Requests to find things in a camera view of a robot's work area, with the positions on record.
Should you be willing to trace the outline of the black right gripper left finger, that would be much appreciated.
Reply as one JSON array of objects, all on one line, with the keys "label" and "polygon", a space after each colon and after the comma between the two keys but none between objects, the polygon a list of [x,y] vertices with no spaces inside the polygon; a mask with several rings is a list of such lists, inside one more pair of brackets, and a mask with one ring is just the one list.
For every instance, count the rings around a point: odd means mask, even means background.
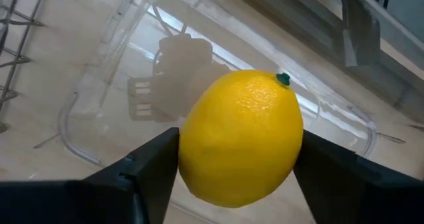
[{"label": "black right gripper left finger", "polygon": [[163,223],[178,145],[172,127],[82,180],[1,182],[1,222]]}]

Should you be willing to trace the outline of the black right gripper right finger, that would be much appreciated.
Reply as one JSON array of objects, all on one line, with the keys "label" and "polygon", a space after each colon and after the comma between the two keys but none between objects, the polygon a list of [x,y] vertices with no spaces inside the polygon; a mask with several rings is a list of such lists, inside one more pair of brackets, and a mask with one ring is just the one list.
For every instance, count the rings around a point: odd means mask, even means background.
[{"label": "black right gripper right finger", "polygon": [[293,171],[316,223],[423,222],[423,181],[309,131]]}]

